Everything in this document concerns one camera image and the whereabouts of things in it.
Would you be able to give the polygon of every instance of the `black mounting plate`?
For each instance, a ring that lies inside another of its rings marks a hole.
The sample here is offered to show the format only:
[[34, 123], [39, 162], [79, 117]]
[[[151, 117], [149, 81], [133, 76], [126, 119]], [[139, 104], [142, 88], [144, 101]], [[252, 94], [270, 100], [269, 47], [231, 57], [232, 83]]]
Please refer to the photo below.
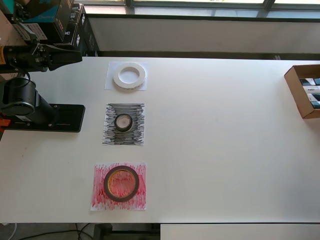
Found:
[[22, 121], [16, 116], [2, 116], [11, 120], [5, 130], [42, 131], [42, 132], [67, 132], [78, 133], [81, 130], [85, 114], [85, 106], [73, 104], [50, 104], [56, 110], [56, 118], [51, 124], [35, 124]]

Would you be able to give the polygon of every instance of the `open cardboard box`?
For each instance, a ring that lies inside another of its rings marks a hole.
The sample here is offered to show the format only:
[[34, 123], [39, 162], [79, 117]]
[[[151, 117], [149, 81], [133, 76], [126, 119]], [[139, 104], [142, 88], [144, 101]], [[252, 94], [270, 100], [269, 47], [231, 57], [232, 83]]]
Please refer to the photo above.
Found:
[[320, 109], [314, 109], [300, 82], [300, 79], [320, 78], [320, 65], [294, 65], [284, 75], [284, 78], [290, 88], [301, 117], [303, 119], [320, 118]]

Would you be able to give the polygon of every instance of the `orange component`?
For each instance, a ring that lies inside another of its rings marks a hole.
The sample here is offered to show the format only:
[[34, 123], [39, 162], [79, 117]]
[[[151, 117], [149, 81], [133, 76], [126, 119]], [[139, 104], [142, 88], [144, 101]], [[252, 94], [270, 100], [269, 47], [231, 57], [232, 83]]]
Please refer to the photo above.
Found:
[[9, 119], [0, 119], [0, 127], [1, 126], [8, 127], [10, 122], [11, 122], [11, 120], [9, 120]]

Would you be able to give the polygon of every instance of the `white tape roll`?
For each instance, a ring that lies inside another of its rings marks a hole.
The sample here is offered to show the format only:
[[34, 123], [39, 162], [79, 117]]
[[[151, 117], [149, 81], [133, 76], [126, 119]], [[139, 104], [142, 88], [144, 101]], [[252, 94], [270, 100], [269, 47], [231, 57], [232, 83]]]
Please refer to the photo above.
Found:
[[[121, 81], [120, 79], [120, 73], [121, 72], [125, 72], [125, 71], [132, 71], [132, 72], [136, 72], [139, 77], [135, 82], [132, 83], [126, 83]], [[113, 74], [113, 81], [116, 85], [118, 85], [120, 88], [122, 89], [126, 89], [126, 90], [132, 90], [132, 89], [136, 89], [138, 87], [140, 87], [144, 82], [145, 82], [145, 78], [146, 78], [146, 71], [145, 69], [137, 64], [137, 63], [125, 63], [120, 65]]]

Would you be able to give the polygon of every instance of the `window frame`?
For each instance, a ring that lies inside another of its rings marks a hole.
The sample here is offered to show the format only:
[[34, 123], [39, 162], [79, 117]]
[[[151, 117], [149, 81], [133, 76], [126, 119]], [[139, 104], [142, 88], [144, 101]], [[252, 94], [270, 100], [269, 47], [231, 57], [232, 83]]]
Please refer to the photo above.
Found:
[[320, 4], [275, 3], [276, 0], [264, 0], [263, 3], [222, 3], [222, 2], [174, 2], [174, 1], [99, 1], [76, 0], [85, 5], [125, 6], [125, 7], [173, 7], [173, 8], [209, 8], [209, 9], [256, 9], [256, 10], [320, 10]]

